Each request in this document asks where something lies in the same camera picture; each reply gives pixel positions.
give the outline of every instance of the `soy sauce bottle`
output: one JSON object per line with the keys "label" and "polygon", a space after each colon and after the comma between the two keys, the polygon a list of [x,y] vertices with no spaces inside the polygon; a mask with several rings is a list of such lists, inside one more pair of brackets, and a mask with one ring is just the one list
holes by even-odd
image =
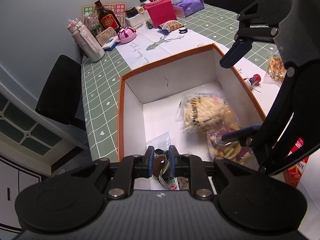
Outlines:
{"label": "soy sauce bottle", "polygon": [[121,28],[121,25],[120,25],[118,19],[116,18],[114,12],[104,8],[104,6],[100,2],[100,0],[96,1],[95,5],[97,6],[98,10],[100,11],[98,20],[101,23],[101,25],[103,26],[103,28],[107,29],[109,27],[112,27],[115,29],[116,33],[118,33]]}

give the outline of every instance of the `white plate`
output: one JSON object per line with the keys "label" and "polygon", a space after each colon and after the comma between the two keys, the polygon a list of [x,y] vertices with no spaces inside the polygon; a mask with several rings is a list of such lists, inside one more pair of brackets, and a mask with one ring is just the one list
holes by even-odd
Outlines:
{"label": "white plate", "polygon": [[156,0],[154,2],[150,2],[149,0],[146,0],[144,3],[147,4],[147,5],[152,5],[152,4],[156,4],[156,3],[159,3],[161,2],[162,0]]}

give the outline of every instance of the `pink lid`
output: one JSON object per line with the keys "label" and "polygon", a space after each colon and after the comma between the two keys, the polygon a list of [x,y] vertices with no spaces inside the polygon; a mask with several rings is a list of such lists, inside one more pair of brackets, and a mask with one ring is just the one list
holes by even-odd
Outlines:
{"label": "pink lid", "polygon": [[119,40],[124,40],[128,37],[130,37],[132,34],[134,34],[136,32],[135,29],[133,29],[132,27],[130,26],[127,26],[125,28],[122,28],[121,30],[119,30],[118,32],[118,38]]}

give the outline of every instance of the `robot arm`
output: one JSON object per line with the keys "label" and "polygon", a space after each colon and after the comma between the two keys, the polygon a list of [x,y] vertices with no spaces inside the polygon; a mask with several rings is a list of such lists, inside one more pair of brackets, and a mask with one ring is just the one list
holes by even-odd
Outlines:
{"label": "robot arm", "polygon": [[[234,137],[252,147],[259,171],[267,175],[290,168],[320,148],[320,121],[312,118],[320,96],[320,33],[314,31],[319,14],[319,0],[257,0],[238,15],[236,42],[220,60],[223,68],[232,67],[252,48],[253,41],[276,43],[283,59],[287,73],[260,129],[251,134],[243,129],[222,138]],[[267,27],[250,28],[252,25]],[[303,138],[304,146],[287,156],[298,138]]]}

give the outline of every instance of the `cabinet handle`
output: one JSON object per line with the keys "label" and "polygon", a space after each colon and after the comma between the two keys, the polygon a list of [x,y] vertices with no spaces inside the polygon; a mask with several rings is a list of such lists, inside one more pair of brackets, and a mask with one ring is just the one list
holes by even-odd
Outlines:
{"label": "cabinet handle", "polygon": [[8,193],[8,201],[10,201],[10,188],[7,188],[7,193]]}

